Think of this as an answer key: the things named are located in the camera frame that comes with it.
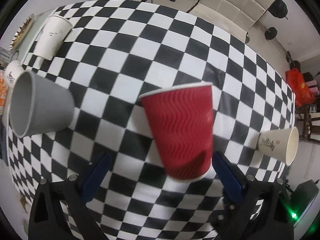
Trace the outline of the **red ribbed paper cup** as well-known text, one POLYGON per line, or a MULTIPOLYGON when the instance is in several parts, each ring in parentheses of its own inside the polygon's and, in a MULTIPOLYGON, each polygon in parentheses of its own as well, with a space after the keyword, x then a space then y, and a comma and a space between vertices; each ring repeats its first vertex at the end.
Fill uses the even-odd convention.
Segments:
POLYGON ((211 166, 213 84, 188 83, 140 95, 158 154, 168 176, 197 180, 211 166))

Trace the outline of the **cream paper cup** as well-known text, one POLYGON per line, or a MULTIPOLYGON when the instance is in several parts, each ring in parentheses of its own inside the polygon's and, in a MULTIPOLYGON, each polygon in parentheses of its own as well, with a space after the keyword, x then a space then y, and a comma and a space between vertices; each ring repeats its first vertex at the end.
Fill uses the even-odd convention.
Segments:
POLYGON ((299 133, 297 127, 261 132, 257 149, 263 155, 277 159, 290 166, 297 154, 299 133))

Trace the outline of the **grey plastic cup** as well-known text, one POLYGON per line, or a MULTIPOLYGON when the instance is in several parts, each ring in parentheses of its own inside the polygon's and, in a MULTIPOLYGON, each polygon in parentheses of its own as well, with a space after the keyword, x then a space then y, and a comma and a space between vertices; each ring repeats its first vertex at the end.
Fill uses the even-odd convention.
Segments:
POLYGON ((74 99, 68 89, 25 71, 12 90, 10 124, 19 138, 57 132, 72 123, 74 108, 74 99))

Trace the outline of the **small white printed cup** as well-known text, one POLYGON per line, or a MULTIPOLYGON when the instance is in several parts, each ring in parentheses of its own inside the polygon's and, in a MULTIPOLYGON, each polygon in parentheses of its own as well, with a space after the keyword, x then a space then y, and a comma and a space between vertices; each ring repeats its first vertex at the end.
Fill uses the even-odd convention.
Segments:
POLYGON ((24 68, 22 67, 20 61, 14 60, 11 61, 5 68, 4 71, 4 81, 8 87, 13 88, 16 80, 20 77, 20 75, 24 72, 24 68))

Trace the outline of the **tall white paper cup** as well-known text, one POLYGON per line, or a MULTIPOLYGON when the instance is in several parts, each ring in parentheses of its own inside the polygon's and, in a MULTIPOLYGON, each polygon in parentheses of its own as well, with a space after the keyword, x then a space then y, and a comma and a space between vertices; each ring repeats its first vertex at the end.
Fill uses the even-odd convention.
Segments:
POLYGON ((50 15, 40 33, 34 55, 51 61, 72 28, 73 25, 68 19, 60 15, 50 15))

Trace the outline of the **dark wooden chair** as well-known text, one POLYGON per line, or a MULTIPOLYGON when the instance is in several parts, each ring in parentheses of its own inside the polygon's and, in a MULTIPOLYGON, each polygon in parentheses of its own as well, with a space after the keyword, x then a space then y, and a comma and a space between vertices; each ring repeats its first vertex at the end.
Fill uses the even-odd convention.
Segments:
POLYGON ((302 134, 299 136, 301 140, 319 144, 319 139, 312 139, 312 135, 319 135, 319 125, 313 125, 313 121, 319 121, 319 117, 312 118, 310 113, 310 105, 305 105, 296 110, 299 118, 296 122, 302 122, 302 134))

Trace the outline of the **red plastic bag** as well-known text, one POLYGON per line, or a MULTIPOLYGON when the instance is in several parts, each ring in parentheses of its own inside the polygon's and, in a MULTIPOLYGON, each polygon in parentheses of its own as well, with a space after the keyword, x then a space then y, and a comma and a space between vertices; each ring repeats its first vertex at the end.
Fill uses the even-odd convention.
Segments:
POLYGON ((297 68, 285 72, 285 76, 287 84, 296 95, 295 104, 298 108, 314 103, 315 97, 297 68))

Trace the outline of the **pink suitcase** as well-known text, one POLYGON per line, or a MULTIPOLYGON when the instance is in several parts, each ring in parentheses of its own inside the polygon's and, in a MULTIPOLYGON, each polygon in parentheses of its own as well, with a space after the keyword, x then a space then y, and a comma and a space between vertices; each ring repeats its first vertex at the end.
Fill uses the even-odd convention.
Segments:
POLYGON ((316 80, 308 81, 306 85, 313 94, 319 95, 319 84, 316 80))

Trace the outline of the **orange snack packet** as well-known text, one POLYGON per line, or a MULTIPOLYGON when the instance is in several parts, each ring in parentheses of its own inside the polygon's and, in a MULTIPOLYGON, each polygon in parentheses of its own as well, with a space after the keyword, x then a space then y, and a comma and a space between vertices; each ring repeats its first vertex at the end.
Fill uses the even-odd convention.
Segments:
POLYGON ((8 88, 4 81, 3 74, 0 74, 0 107, 4 107, 7 98, 8 88))

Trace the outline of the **black white checkered tablecloth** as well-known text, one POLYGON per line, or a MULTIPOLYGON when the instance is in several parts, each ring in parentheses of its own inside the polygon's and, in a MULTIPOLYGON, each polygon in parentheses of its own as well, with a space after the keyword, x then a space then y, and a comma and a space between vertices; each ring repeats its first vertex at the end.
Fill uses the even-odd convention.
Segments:
POLYGON ((279 178, 284 163, 255 149, 262 131, 294 124, 294 96, 249 46, 198 17, 151 3, 87 1, 55 13, 73 24, 56 57, 34 54, 26 70, 71 91, 75 116, 63 131, 17 138, 8 130, 15 189, 31 203, 39 181, 67 179, 108 152, 110 171, 88 209, 109 239, 214 239, 222 207, 213 170, 194 183, 169 178, 138 98, 159 88, 212 83, 214 148, 244 174, 279 178))

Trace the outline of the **small dumbbell on floor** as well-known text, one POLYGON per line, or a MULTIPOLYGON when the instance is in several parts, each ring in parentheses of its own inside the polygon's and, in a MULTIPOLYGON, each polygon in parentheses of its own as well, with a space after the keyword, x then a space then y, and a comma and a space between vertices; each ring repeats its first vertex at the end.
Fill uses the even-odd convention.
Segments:
POLYGON ((265 39, 270 41, 277 36, 277 33, 278 31, 275 27, 270 27, 264 32, 265 39))

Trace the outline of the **patterned snack plate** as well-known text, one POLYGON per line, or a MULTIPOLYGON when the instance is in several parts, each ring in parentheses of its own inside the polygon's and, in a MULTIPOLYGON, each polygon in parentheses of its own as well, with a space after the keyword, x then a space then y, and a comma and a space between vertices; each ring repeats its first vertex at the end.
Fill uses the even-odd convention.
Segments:
POLYGON ((27 33, 29 32, 30 28, 33 25, 34 17, 35 17, 34 14, 31 14, 19 27, 18 31, 16 31, 11 41, 11 44, 9 46, 10 52, 13 52, 14 50, 16 50, 20 45, 20 43, 23 41, 24 37, 27 35, 27 33))

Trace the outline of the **barbell with black plates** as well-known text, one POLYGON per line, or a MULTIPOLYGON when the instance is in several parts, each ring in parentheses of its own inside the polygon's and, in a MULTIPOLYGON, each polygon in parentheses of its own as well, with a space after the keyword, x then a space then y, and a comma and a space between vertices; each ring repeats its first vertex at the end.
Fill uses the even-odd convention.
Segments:
POLYGON ((283 0, 275 0, 268 8, 268 12, 276 18, 286 18, 288 9, 283 0))

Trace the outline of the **white padded chair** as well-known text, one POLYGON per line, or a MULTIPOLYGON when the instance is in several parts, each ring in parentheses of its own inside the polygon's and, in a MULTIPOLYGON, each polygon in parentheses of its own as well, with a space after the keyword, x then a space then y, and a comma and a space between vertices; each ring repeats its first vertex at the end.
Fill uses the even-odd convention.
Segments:
POLYGON ((241 42, 275 0, 198 0, 188 11, 227 31, 241 42))

